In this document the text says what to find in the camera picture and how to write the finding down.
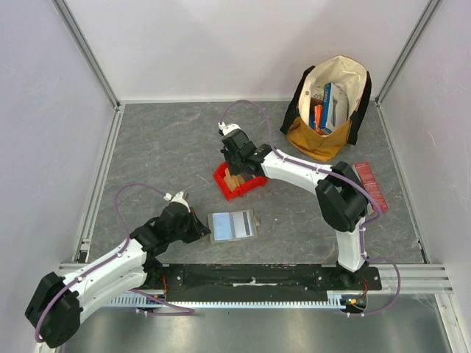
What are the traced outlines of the grey card holder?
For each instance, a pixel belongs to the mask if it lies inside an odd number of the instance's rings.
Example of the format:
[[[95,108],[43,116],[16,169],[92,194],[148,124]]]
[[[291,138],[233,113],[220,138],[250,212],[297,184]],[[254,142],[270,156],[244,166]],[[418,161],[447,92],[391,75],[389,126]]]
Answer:
[[[258,237],[253,210],[208,214],[210,242],[228,243]]]

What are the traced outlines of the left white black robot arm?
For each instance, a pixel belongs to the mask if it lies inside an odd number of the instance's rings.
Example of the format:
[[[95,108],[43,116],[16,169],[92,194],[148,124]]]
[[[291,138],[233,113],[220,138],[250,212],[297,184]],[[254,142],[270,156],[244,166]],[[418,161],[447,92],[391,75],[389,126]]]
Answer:
[[[57,348],[115,297],[140,286],[156,288],[162,280],[157,256],[173,242],[192,243],[209,232],[186,201],[172,201],[98,260],[66,275],[46,274],[25,310],[35,340]]]

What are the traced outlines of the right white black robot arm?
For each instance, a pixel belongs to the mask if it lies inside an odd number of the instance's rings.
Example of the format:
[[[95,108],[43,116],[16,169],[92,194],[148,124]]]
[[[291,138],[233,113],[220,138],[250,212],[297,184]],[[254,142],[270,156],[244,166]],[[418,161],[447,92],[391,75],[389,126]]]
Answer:
[[[351,290],[364,280],[368,267],[361,242],[368,198],[360,180],[347,163],[320,165],[292,157],[268,144],[257,147],[237,124],[218,124],[224,155],[232,175],[277,179],[302,188],[317,197],[325,222],[335,230],[336,261],[340,286]]]

